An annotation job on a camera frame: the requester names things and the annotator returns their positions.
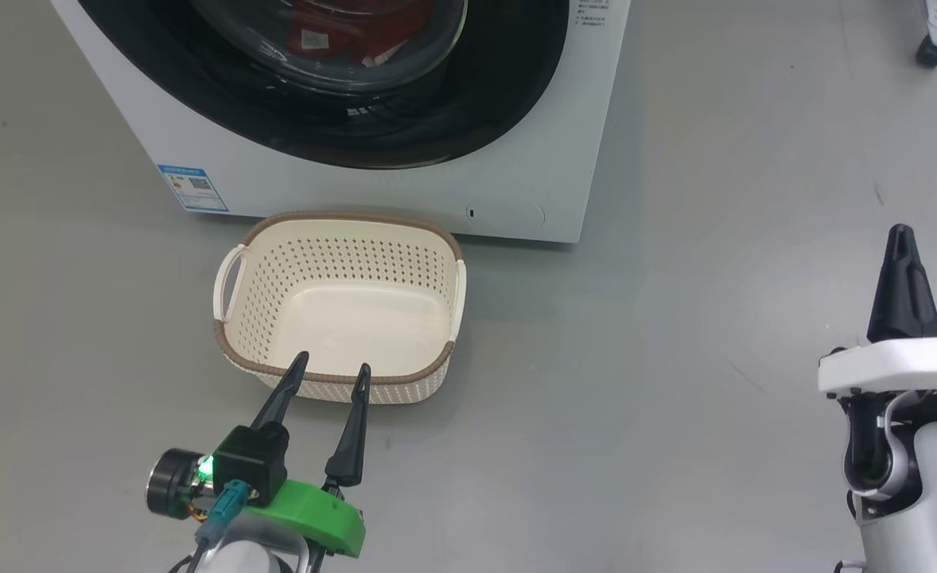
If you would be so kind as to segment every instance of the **basket handle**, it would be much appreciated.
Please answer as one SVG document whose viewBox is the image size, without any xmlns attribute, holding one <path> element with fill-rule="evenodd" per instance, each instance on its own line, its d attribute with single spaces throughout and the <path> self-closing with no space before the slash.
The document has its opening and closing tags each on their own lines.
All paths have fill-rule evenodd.
<svg viewBox="0 0 937 573">
<path fill-rule="evenodd" d="M 214 279 L 214 319 L 220 320 L 221 322 L 228 322 L 228 319 L 231 318 L 231 310 L 235 308 L 235 298 L 239 296 L 239 284 L 242 283 L 242 280 L 239 280 L 243 276 L 243 271 L 246 270 L 246 259 L 243 258 L 243 263 L 239 265 L 239 272 L 235 273 L 235 284 L 231 288 L 231 298 L 228 300 L 228 308 L 224 308 L 224 288 L 225 282 L 228 280 L 228 272 L 235 265 L 236 259 L 242 256 L 243 251 L 246 250 L 246 244 L 239 244 L 228 252 L 224 257 L 224 261 L 221 261 L 221 268 L 217 269 L 217 279 Z"/>
<path fill-rule="evenodd" d="M 454 297 L 454 319 L 451 320 L 451 334 L 447 340 L 452 342 L 458 339 L 458 330 L 461 330 L 461 316 L 465 312 L 465 284 L 469 282 L 465 272 L 465 261 L 458 259 L 458 286 Z"/>
</svg>

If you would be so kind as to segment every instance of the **white washing machine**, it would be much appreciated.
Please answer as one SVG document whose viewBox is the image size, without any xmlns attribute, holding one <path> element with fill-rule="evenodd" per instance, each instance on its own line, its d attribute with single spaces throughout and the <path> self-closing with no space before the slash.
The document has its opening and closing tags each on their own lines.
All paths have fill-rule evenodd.
<svg viewBox="0 0 937 573">
<path fill-rule="evenodd" d="M 53 0 L 189 211 L 577 242 L 631 0 Z"/>
</svg>

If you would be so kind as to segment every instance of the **white plastic basket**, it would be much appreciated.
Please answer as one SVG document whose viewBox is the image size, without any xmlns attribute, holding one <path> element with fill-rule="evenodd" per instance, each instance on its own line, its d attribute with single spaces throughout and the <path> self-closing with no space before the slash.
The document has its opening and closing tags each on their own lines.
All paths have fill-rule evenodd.
<svg viewBox="0 0 937 573">
<path fill-rule="evenodd" d="M 453 236 L 378 215 L 264 219 L 224 258 L 214 284 L 225 357 L 274 387 L 308 351 L 298 395 L 331 402 L 352 399 L 364 362 L 371 403 L 429 398 L 447 374 L 464 308 L 465 261 Z"/>
</svg>

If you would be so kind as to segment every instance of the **green 3d-printed part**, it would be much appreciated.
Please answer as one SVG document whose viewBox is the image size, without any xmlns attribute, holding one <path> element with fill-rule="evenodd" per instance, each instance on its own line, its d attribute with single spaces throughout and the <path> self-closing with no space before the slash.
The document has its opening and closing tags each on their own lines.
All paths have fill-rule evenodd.
<svg viewBox="0 0 937 573">
<path fill-rule="evenodd" d="M 311 483 L 287 480 L 271 505 L 246 509 L 300 533 L 338 555 L 359 557 L 363 551 L 366 525 L 359 510 Z"/>
</svg>

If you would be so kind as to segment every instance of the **green led light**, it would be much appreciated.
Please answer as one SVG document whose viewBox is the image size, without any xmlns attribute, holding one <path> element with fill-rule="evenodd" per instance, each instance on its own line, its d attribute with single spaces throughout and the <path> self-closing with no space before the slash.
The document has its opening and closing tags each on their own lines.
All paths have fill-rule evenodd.
<svg viewBox="0 0 937 573">
<path fill-rule="evenodd" d="M 196 468 L 196 475 L 199 475 L 200 479 L 207 479 L 214 475 L 214 456 L 207 456 L 200 460 L 200 467 Z"/>
</svg>

